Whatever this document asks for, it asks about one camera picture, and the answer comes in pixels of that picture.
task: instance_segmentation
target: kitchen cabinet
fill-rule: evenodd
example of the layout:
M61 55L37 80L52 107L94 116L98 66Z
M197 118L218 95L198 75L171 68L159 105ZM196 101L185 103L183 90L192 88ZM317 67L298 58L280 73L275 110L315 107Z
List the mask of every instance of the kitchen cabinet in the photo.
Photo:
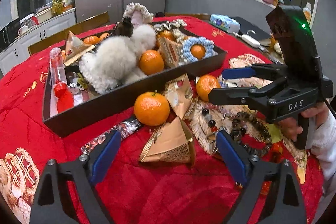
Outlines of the kitchen cabinet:
M0 69L5 75L12 67L29 58L28 47L55 33L76 24L75 9L36 26L17 38L4 52L0 53Z
M69 28L76 24L75 13L65 14L59 18L55 18L53 21L46 23L43 26L42 38L47 38L57 32Z
M0 68L3 75L21 63L19 54L20 50L17 48L17 45L13 44L0 54Z

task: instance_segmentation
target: stuffed animal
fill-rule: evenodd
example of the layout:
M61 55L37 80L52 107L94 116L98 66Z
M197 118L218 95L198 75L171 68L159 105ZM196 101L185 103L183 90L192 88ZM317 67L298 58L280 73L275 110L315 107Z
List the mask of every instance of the stuffed animal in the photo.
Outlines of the stuffed animal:
M150 25L140 25L132 36L108 37L96 53L88 52L79 61L79 70L94 89L104 94L120 84L129 84L145 78L137 67L141 55L153 49L156 34Z

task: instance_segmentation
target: gray wall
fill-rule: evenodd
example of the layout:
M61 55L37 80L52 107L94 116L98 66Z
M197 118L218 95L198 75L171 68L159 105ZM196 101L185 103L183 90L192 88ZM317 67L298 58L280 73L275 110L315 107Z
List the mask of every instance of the gray wall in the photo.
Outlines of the gray wall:
M323 74L334 82L336 95L335 34L336 0L318 0L315 19L311 31L321 58Z
M255 0L166 0L169 13L207 13L239 16L269 32L265 16L272 8Z

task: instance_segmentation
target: tissue box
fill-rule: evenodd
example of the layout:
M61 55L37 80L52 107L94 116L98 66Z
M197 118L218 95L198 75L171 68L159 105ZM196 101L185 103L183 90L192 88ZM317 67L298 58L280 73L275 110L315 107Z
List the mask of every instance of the tissue box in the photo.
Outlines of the tissue box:
M223 15L211 15L210 24L228 33L238 33L240 29L240 24L237 21Z

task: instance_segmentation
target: orange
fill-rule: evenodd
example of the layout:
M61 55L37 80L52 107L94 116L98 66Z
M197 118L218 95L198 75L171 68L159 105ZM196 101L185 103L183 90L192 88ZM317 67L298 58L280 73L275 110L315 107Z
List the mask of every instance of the orange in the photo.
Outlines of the orange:
M159 126L168 119L169 113L169 102L160 93L146 92L135 100L134 115L145 125Z
M161 55L154 50L145 51L140 57L139 68L146 75L152 75L164 69L165 65Z
M205 56L205 48L202 45L196 44L190 48L191 54L197 59L202 59Z
M102 41L103 39L105 39L106 37L109 37L109 36L110 35L107 32L105 32L99 37L99 40Z
M85 38L83 42L84 44L87 44L87 45L95 45L100 42L100 39L99 37L92 35L90 37Z
M196 91L198 96L205 102L209 101L209 93L212 89L220 88L216 77L211 75L203 75L199 78L196 84Z
M63 60L65 60L65 58L67 57L67 54L65 53L65 50L62 50L62 51L61 51L61 54L62 54L62 56L63 56Z
M171 41L175 40L173 34L170 31L167 31L167 30L164 30L164 31L160 32L157 36L158 37L165 37L165 38L167 38Z

